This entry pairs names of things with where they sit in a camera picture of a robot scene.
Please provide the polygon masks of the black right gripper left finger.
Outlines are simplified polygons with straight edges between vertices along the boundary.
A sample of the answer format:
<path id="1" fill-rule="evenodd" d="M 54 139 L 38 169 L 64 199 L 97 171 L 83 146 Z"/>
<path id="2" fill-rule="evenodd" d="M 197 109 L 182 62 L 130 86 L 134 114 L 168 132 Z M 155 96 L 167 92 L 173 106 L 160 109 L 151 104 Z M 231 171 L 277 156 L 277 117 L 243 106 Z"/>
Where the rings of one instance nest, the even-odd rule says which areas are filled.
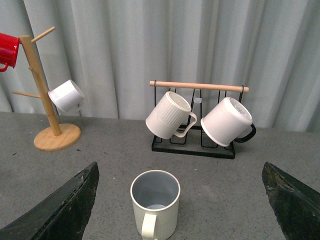
<path id="1" fill-rule="evenodd" d="M 0 230 L 2 240 L 81 240 L 95 203 L 99 168 L 92 162 L 30 211 Z"/>

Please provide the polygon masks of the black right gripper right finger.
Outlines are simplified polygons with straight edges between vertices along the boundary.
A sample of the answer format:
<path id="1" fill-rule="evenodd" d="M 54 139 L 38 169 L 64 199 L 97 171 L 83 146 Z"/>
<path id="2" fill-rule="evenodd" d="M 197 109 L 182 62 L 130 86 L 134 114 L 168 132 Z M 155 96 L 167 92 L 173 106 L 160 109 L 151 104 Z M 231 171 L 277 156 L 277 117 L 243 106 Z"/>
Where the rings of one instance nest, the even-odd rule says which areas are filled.
<path id="1" fill-rule="evenodd" d="M 266 162 L 262 181 L 276 220 L 287 240 L 320 238 L 320 193 Z"/>

